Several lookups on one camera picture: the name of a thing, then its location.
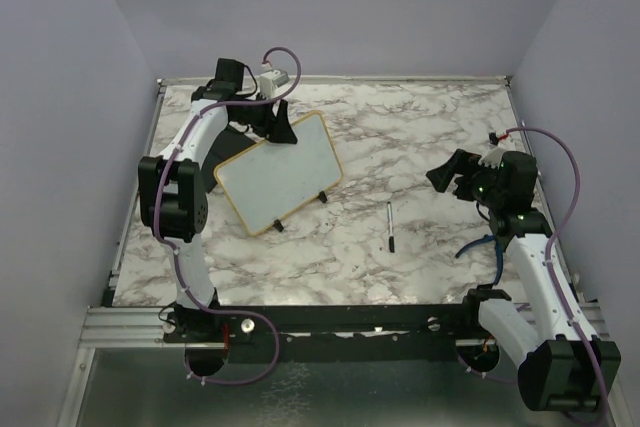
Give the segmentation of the yellow framed whiteboard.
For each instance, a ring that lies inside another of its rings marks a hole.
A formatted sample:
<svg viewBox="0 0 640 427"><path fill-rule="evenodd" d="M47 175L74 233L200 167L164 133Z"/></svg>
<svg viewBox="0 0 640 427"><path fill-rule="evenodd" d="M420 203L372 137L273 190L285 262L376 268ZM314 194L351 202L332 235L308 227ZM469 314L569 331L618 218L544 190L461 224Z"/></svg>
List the yellow framed whiteboard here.
<svg viewBox="0 0 640 427"><path fill-rule="evenodd" d="M321 112L293 123L295 144L262 140L213 174L245 231L257 236L339 184L344 172Z"/></svg>

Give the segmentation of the black marker pen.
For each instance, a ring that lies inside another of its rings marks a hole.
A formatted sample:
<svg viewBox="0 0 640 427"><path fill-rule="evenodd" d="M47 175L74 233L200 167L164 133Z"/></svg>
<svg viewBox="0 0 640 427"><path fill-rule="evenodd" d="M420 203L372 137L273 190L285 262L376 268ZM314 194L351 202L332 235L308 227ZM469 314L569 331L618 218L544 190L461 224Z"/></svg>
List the black marker pen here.
<svg viewBox="0 0 640 427"><path fill-rule="evenodd" d="M394 216L392 202L386 203L387 226L388 226L388 248L390 253L395 253Z"/></svg>

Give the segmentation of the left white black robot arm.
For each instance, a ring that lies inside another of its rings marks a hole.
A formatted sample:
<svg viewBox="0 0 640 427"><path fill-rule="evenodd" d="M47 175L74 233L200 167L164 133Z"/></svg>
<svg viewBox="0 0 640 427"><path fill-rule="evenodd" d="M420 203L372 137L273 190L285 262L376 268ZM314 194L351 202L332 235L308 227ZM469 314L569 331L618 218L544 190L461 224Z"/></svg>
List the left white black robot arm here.
<svg viewBox="0 0 640 427"><path fill-rule="evenodd" d="M215 143L231 134L230 123L246 126L275 144L294 144L285 99L297 82L268 60L245 91L250 68L221 58L213 79L191 96L185 123L156 156L138 164L139 209L142 222L168 252L177 297L168 324L176 333L206 342L220 332L217 289L209 278L201 233L208 219L209 166Z"/></svg>

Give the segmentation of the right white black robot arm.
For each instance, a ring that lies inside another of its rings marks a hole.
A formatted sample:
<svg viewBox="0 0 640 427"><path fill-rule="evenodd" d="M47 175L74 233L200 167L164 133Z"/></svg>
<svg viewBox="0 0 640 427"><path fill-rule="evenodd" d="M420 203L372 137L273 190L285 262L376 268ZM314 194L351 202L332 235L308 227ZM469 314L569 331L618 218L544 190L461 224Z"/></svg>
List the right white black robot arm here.
<svg viewBox="0 0 640 427"><path fill-rule="evenodd" d="M506 293L476 289L459 314L461 330L494 337L517 368L530 410L603 412L620 351L601 339L555 263L552 230L533 206L536 159L501 148L484 156L458 149L426 177L437 192L452 187L457 199L487 208L493 237L514 264L535 319L529 325Z"/></svg>

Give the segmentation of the black mounting rail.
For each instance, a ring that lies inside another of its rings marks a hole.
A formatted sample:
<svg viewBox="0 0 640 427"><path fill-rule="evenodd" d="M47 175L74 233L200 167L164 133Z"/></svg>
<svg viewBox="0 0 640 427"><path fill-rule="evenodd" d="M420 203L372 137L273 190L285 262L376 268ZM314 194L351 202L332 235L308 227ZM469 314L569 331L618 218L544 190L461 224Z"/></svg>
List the black mounting rail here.
<svg viewBox="0 0 640 427"><path fill-rule="evenodd" d="M170 315L163 342L234 363L454 361L493 341L464 304L224 306L189 330Z"/></svg>

